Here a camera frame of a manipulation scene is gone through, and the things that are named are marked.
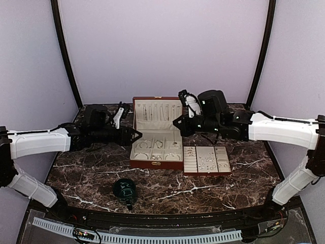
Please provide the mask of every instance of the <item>white cable organizer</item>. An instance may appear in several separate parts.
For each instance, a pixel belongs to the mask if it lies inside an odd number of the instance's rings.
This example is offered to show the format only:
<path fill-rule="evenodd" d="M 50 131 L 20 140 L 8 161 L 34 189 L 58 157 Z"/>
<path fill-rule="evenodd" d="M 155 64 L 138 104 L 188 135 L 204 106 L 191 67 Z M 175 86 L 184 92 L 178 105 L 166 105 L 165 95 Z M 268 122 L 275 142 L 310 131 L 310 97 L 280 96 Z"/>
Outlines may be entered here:
<path fill-rule="evenodd" d="M 49 219 L 41 219 L 34 217 L 32 223 L 34 226 L 40 227 L 44 230 L 51 231 L 53 233 L 63 235 L 70 238 L 73 237 L 74 227 L 70 224 L 53 222 Z M 91 243 L 99 243 L 99 238 L 93 231 L 85 230 L 88 233 L 92 233 L 95 238 L 91 240 Z M 98 231 L 102 238 L 102 244 L 215 244 L 215 243 L 227 243 L 230 241 L 242 240 L 241 230 L 230 231 L 225 233 L 216 233 L 209 235 L 196 235 L 196 236 L 182 236 L 182 237 L 152 237 L 152 236 L 130 236 L 130 235 L 116 235 L 110 233 L 104 233 Z M 79 237 L 81 240 L 89 241 L 89 239 Z"/>

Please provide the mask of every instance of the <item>purple wall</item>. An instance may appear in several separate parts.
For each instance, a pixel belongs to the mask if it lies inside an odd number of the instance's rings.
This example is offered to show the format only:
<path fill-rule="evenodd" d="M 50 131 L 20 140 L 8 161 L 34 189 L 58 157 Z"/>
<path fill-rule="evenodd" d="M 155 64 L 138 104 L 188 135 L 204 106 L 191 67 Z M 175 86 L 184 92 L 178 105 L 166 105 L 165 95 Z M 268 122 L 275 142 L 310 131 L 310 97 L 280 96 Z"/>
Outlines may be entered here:
<path fill-rule="evenodd" d="M 0 125 L 35 130 L 72 121 L 77 106 L 57 42 L 50 1 L 0 4 Z M 16 161 L 44 181 L 55 154 Z M 0 189 L 0 242 L 16 243 L 28 199 Z"/>
<path fill-rule="evenodd" d="M 261 48 L 263 1 L 60 1 L 83 103 L 221 89 L 245 103 Z"/>
<path fill-rule="evenodd" d="M 293 118 L 325 114 L 325 2 L 278 1 L 270 46 L 253 110 Z M 304 148 L 271 143 L 288 176 Z M 301 193 L 317 242 L 325 243 L 325 181 Z"/>

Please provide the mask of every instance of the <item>jewelry compartment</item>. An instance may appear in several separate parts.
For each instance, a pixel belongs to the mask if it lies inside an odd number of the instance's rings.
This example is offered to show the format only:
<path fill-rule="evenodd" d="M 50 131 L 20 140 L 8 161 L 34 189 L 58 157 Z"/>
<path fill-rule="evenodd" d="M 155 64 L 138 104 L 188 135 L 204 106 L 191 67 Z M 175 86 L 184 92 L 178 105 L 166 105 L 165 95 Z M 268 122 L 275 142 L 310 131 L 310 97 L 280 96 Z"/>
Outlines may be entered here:
<path fill-rule="evenodd" d="M 230 175 L 231 168 L 224 146 L 185 146 L 184 175 Z"/>
<path fill-rule="evenodd" d="M 132 145 L 131 167 L 183 169 L 182 137 L 173 125 L 183 111 L 179 98 L 134 98 L 133 104 L 134 128 L 143 137 Z"/>

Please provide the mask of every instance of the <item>small round container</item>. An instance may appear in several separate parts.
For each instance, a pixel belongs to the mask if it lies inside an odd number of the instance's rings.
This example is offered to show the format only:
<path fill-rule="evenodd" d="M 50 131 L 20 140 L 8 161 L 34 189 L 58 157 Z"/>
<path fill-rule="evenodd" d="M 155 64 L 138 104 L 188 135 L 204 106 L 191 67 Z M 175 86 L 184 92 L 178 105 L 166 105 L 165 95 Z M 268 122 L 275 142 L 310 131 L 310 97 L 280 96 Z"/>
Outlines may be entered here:
<path fill-rule="evenodd" d="M 123 178 L 117 180 L 113 185 L 113 194 L 128 210 L 133 209 L 133 204 L 137 200 L 136 184 L 133 180 Z"/>

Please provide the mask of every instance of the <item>white arm segment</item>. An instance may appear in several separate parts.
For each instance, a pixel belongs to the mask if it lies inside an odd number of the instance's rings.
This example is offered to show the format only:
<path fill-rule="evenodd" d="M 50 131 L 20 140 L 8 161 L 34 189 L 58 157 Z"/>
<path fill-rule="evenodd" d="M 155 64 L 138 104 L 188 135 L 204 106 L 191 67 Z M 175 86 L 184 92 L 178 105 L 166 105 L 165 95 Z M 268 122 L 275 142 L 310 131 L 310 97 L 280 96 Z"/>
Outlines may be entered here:
<path fill-rule="evenodd" d="M 275 187 L 272 195 L 272 200 L 275 203 L 279 205 L 286 204 L 291 197 L 318 178 L 309 169 L 306 169 L 307 161 L 308 157 L 306 156 L 289 177 Z"/>
<path fill-rule="evenodd" d="M 56 193 L 52 188 L 24 172 L 17 164 L 14 164 L 14 166 L 18 175 L 15 175 L 8 187 L 28 196 L 29 199 L 40 202 L 46 207 L 52 207 L 57 202 Z"/>
<path fill-rule="evenodd" d="M 17 135 L 18 131 L 9 131 L 11 159 L 22 156 L 48 153 L 51 151 L 69 151 L 71 138 L 64 128 L 45 133 L 29 133 Z"/>
<path fill-rule="evenodd" d="M 116 115 L 114 116 L 113 120 L 114 120 L 114 123 L 115 123 L 115 127 L 117 129 L 120 129 L 120 120 L 121 120 L 121 117 L 122 117 L 122 114 L 124 112 L 124 108 L 119 108 Z"/>
<path fill-rule="evenodd" d="M 186 104 L 193 111 L 195 111 L 196 115 L 200 115 L 201 114 L 201 108 L 200 108 L 199 104 L 197 103 L 195 97 L 193 97 L 191 95 L 187 95 L 185 98 L 186 98 Z M 193 111 L 191 109 L 188 110 L 188 116 L 190 118 L 193 118 L 194 117 L 194 113 L 193 113 Z"/>
<path fill-rule="evenodd" d="M 253 123 L 248 126 L 249 140 L 277 141 L 302 146 L 314 150 L 318 141 L 319 126 L 290 121 L 279 121 L 265 117 L 261 113 L 253 114 Z M 314 119 L 300 119 L 310 123 Z"/>

